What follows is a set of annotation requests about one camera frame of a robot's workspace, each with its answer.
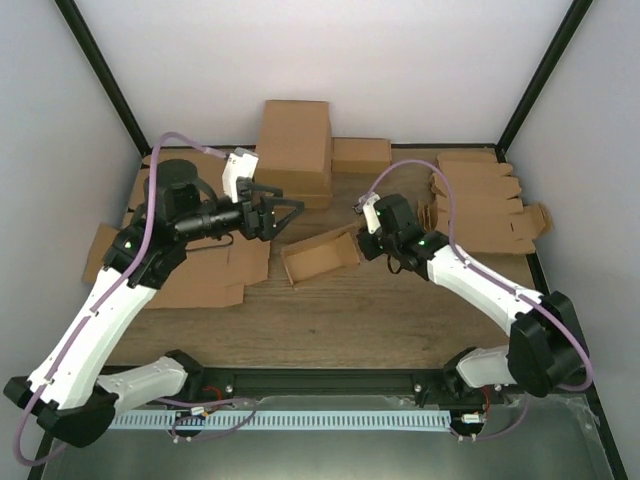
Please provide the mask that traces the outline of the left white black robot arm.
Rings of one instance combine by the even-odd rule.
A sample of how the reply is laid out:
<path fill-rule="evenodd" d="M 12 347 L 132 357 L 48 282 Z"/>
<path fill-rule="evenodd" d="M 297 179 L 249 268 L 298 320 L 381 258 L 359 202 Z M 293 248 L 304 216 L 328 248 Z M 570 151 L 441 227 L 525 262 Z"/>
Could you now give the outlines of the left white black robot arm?
<path fill-rule="evenodd" d="M 148 402 L 196 402 L 204 392 L 203 368 L 180 350 L 115 375 L 102 368 L 132 320 L 186 260 L 190 243 L 234 234 L 267 242 L 303 212 L 303 202 L 254 182 L 256 164 L 250 153 L 231 154 L 221 196 L 188 160 L 151 167 L 144 201 L 116 234 L 82 309 L 36 370 L 8 381 L 5 396 L 47 433 L 78 448 Z"/>

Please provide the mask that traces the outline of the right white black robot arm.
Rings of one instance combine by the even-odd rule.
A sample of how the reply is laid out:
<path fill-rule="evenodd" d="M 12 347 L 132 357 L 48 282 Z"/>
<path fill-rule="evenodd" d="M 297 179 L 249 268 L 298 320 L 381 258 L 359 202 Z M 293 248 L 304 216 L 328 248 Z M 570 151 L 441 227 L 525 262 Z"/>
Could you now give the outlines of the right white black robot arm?
<path fill-rule="evenodd" d="M 451 400 L 468 402 L 480 387 L 490 385 L 517 385 L 538 398 L 556 388 L 581 391 L 590 386 L 593 367 L 570 330 L 577 318 L 565 295 L 527 289 L 475 261 L 447 235 L 425 231 L 399 194 L 370 193 L 356 210 L 366 222 L 356 235 L 366 259 L 396 260 L 401 270 L 476 307 L 507 335 L 503 346 L 467 349 L 451 361 L 452 372 L 444 378 Z"/>

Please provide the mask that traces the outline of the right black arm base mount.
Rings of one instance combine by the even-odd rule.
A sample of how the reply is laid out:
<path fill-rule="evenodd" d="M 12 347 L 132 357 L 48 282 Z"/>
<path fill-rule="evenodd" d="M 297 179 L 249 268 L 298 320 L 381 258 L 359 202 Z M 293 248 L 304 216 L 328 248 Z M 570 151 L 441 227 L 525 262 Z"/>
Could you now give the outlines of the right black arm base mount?
<path fill-rule="evenodd" d="M 418 370 L 412 373 L 415 404 L 419 407 L 437 405 L 446 410 L 481 408 L 486 402 L 485 392 L 480 387 L 468 386 L 456 370 L 463 356 L 473 350 L 474 347 L 462 350 L 442 368 Z"/>

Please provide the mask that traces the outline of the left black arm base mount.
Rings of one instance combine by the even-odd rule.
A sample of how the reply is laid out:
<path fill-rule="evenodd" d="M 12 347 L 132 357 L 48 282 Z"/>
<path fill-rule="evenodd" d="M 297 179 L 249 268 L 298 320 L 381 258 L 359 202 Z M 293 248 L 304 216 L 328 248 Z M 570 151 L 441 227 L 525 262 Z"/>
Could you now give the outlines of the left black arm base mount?
<path fill-rule="evenodd" d="M 234 391 L 235 376 L 226 370 L 204 367 L 182 350 L 166 353 L 168 358 L 177 361 L 185 370 L 187 377 L 182 388 L 171 400 L 188 403 L 230 398 Z"/>

